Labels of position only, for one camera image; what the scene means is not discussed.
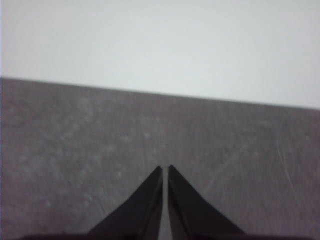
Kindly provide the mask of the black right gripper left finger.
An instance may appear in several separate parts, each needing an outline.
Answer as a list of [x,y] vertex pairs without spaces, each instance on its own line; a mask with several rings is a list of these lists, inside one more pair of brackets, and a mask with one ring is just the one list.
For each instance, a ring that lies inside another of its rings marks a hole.
[[158,235],[163,208],[163,169],[157,166],[134,193],[89,235]]

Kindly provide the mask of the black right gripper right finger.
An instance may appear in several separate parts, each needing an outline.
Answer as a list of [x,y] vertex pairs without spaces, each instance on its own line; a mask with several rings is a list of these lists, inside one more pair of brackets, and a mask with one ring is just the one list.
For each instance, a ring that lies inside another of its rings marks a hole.
[[173,235],[244,235],[245,232],[210,205],[170,165],[168,167],[168,212]]

